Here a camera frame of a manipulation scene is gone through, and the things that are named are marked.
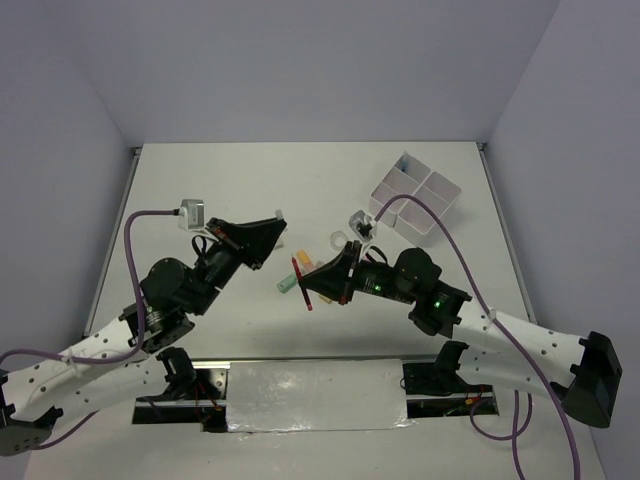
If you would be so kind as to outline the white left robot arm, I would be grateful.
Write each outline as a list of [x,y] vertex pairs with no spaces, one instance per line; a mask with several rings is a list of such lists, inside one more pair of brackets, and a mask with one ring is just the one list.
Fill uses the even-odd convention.
[[132,270],[135,302],[96,333],[51,354],[30,349],[38,363],[1,374],[1,454],[56,445],[54,430],[128,398],[182,399],[198,382],[193,363],[175,342],[195,327],[241,266],[260,269],[287,223],[282,216],[248,223],[212,218],[191,240],[193,266],[167,257],[144,279]]

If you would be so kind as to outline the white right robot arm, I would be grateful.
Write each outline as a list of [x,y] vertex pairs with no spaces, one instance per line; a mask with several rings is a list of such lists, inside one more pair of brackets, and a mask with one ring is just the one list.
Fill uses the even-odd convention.
[[420,248],[403,250],[393,265],[364,260],[361,249],[348,242],[333,260],[301,276],[302,289],[340,305],[362,293],[410,306],[414,326],[446,339],[434,366],[446,391],[486,384],[549,396],[584,425],[610,426],[622,366],[607,336],[565,334],[486,308],[442,281],[441,268]]

